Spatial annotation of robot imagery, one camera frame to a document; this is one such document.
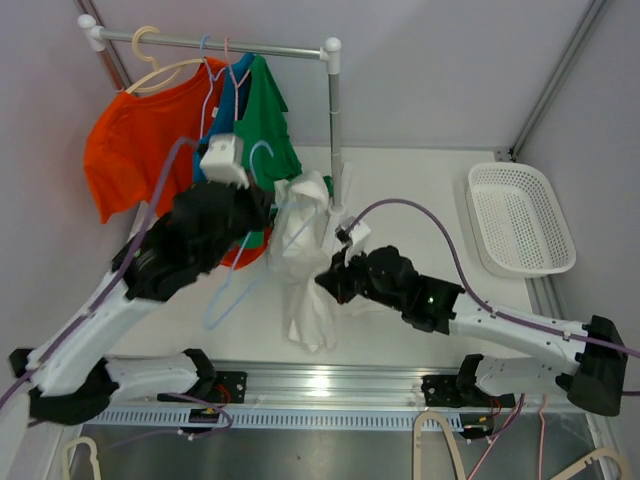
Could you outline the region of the white t shirt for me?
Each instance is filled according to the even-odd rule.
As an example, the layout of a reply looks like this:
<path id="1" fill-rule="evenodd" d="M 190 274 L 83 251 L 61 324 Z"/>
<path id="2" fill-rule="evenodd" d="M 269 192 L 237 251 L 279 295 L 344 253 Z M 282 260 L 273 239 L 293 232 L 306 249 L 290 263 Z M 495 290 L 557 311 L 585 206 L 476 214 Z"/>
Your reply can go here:
<path id="1" fill-rule="evenodd" d="M 383 308 L 360 297 L 339 305 L 316 282 L 331 257 L 321 247 L 330 203 L 322 175 L 307 171 L 275 183 L 281 206 L 268 246 L 268 266 L 283 282 L 283 312 L 288 340 L 310 352 L 327 351 L 337 342 L 337 323 L 345 317 Z"/>

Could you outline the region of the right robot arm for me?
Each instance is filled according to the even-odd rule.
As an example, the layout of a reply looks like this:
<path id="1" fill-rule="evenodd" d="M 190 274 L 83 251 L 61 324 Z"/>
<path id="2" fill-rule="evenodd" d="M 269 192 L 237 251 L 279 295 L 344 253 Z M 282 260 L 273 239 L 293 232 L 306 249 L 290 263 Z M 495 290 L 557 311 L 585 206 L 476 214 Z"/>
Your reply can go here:
<path id="1" fill-rule="evenodd" d="M 455 380 L 456 395 L 466 404 L 504 394 L 565 394 L 594 414 L 614 417 L 621 410 L 628 354 L 605 317 L 582 323 L 494 306 L 458 284 L 419 273 L 394 246 L 352 258 L 340 251 L 315 281 L 339 304 L 362 297 L 397 311 L 417 330 L 520 352 L 507 360 L 466 356 Z"/>

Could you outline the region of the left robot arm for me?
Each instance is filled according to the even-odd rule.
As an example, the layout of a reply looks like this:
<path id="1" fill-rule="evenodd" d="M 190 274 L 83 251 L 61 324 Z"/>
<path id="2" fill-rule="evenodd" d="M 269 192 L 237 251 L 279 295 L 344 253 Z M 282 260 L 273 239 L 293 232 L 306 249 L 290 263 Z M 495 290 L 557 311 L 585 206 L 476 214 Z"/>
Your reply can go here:
<path id="1" fill-rule="evenodd" d="M 267 228 L 274 199 L 257 185 L 208 181 L 175 195 L 157 220 L 144 218 L 76 317 L 41 347 L 11 353 L 14 375 L 31 385 L 29 419 L 74 426 L 113 402 L 209 399 L 217 372 L 200 349 L 143 359 L 107 353 L 140 320 L 218 267 L 235 243 Z"/>

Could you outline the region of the pink wire hanger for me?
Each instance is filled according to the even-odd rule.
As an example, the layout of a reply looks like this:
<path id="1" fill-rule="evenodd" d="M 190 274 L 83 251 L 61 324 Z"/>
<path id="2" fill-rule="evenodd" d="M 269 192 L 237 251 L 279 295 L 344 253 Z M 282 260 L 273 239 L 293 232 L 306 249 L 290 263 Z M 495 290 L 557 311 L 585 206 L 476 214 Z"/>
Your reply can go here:
<path id="1" fill-rule="evenodd" d="M 242 118 L 246 109 L 251 85 L 250 66 L 255 58 L 252 53 L 245 53 L 232 63 L 229 56 L 229 38 L 225 38 L 225 59 L 228 68 L 225 76 L 223 94 L 220 100 L 219 120 L 224 132 L 231 132 L 234 123 Z"/>

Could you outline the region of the light blue wire hanger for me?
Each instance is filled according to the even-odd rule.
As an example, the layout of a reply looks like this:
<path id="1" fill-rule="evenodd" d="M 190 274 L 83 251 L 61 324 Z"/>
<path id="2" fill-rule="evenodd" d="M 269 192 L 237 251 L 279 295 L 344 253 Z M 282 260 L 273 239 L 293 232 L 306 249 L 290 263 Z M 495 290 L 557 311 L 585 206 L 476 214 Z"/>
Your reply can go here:
<path id="1" fill-rule="evenodd" d="M 246 170 L 250 185 L 256 185 L 250 180 L 250 174 Z M 271 213 L 276 215 L 276 229 L 282 230 L 287 223 L 293 225 L 293 232 L 285 235 L 285 244 L 281 252 L 276 256 L 280 261 L 288 253 L 294 252 L 296 244 L 304 236 L 312 233 L 314 222 L 320 218 L 328 205 L 327 189 L 323 182 L 306 182 L 301 176 L 294 181 L 281 180 L 275 183 L 275 200 L 271 206 Z M 216 291 L 204 317 L 204 328 L 208 331 L 215 329 L 227 318 L 234 308 L 254 290 L 272 269 L 272 262 L 266 260 L 260 272 L 253 278 L 246 274 L 239 274 L 237 268 L 240 257 L 245 253 L 249 237 L 239 241 L 238 251 L 233 255 L 231 266 L 225 282 Z"/>

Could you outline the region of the green t shirt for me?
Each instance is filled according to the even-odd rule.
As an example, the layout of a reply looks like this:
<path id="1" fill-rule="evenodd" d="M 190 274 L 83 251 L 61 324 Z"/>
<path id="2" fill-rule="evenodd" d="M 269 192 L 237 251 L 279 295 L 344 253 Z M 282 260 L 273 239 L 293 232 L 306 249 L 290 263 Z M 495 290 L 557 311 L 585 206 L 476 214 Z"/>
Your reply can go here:
<path id="1" fill-rule="evenodd" d="M 242 166 L 250 180 L 273 192 L 275 183 L 291 181 L 303 173 L 287 124 L 288 106 L 260 55 L 240 75 L 238 115 L 233 133 L 243 141 Z"/>

